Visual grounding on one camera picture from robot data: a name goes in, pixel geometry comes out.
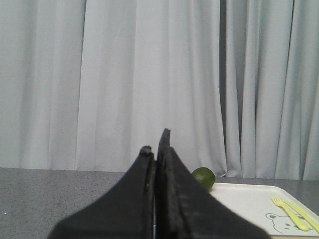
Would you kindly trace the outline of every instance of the white curtain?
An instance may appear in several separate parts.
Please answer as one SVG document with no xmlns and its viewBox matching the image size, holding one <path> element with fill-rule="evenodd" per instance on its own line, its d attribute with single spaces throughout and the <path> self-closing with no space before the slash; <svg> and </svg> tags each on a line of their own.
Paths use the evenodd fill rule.
<svg viewBox="0 0 319 239">
<path fill-rule="evenodd" d="M 319 1 L 1 4 L 0 166 L 319 179 Z"/>
</svg>

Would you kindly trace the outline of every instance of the plastic tray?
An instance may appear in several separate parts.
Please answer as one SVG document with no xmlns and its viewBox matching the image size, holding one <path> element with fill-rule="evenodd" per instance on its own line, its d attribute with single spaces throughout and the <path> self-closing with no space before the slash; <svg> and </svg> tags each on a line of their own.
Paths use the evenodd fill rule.
<svg viewBox="0 0 319 239">
<path fill-rule="evenodd" d="M 312 219 L 319 222 L 319 217 L 315 213 L 281 188 L 264 185 L 215 183 L 210 194 L 233 212 L 263 228 L 273 238 L 277 236 L 319 238 L 319 233 L 310 225 L 308 232 L 299 230 L 285 211 L 273 204 L 271 197 L 278 195 L 283 200 L 295 203 L 304 209 Z"/>
</svg>

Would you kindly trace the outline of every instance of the bear illustration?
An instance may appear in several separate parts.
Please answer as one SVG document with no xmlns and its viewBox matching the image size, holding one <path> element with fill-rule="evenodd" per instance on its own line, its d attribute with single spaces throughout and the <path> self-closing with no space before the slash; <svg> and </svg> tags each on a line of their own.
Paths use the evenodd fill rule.
<svg viewBox="0 0 319 239">
<path fill-rule="evenodd" d="M 295 230 L 300 230 L 288 216 L 279 216 L 273 213 L 267 213 L 265 215 L 268 219 L 272 220 L 274 229 L 279 233 L 286 235 L 294 235 Z"/>
</svg>

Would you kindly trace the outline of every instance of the green lime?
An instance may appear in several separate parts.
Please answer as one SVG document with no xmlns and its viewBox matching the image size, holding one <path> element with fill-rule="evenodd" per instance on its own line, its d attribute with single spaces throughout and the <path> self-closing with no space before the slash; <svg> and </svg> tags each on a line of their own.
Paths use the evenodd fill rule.
<svg viewBox="0 0 319 239">
<path fill-rule="evenodd" d="M 191 174 L 208 191 L 211 189 L 211 187 L 215 183 L 215 174 L 209 168 L 206 168 L 206 167 L 197 168 Z"/>
</svg>

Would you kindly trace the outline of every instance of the gray countertop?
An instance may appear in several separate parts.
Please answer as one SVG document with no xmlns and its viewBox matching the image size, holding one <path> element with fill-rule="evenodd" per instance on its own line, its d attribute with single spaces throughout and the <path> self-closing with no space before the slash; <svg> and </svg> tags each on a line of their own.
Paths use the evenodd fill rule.
<svg viewBox="0 0 319 239">
<path fill-rule="evenodd" d="M 0 168 L 0 238 L 45 239 L 63 217 L 105 194 L 123 173 Z M 277 186 L 319 214 L 319 181 L 216 178 Z"/>
</svg>

